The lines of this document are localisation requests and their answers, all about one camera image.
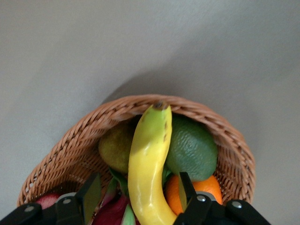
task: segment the green leaf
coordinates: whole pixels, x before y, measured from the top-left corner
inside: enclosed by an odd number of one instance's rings
[[[169,168],[165,164],[163,168],[162,186],[165,185],[165,183],[169,180],[171,175],[172,175],[172,171],[169,170]]]
[[[127,179],[120,172],[115,171],[112,168],[109,168],[109,171],[111,172],[113,178],[115,178],[120,183],[122,194],[129,197]]]
[[[113,177],[108,184],[107,191],[102,201],[102,206],[108,204],[117,195],[118,193],[117,185],[118,185],[118,181]]]
[[[130,204],[127,204],[121,225],[135,225],[135,215]]]

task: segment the dragon fruit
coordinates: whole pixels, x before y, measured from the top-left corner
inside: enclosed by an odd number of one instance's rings
[[[44,210],[52,206],[59,197],[60,195],[57,193],[49,193],[37,199],[36,203],[39,203],[42,206],[42,209]]]
[[[110,172],[113,178],[92,225],[140,225],[131,209],[126,178],[111,168]]]

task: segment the banana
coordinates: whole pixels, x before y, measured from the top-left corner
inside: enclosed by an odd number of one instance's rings
[[[128,163],[128,191],[141,225],[172,225],[176,215],[162,189],[162,172],[172,134],[172,111],[165,102],[150,106],[140,118]]]

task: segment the pear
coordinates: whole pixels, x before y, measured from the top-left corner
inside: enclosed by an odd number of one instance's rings
[[[112,169],[128,173],[129,153],[135,128],[122,122],[109,129],[100,139],[98,151],[101,158]]]

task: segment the screw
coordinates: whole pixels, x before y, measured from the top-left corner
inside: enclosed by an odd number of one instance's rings
[[[198,196],[197,196],[197,199],[198,199],[199,201],[201,201],[201,202],[206,201],[206,198],[205,198],[203,195],[198,195]]]
[[[72,201],[71,199],[67,198],[62,203],[63,204],[69,204],[71,201]]]
[[[242,208],[242,204],[237,202],[237,201],[234,201],[232,202],[232,205],[235,207],[235,208],[238,208],[238,209],[241,209]]]
[[[24,212],[31,212],[31,211],[33,211],[34,210],[34,206],[28,206],[25,210],[24,210]]]

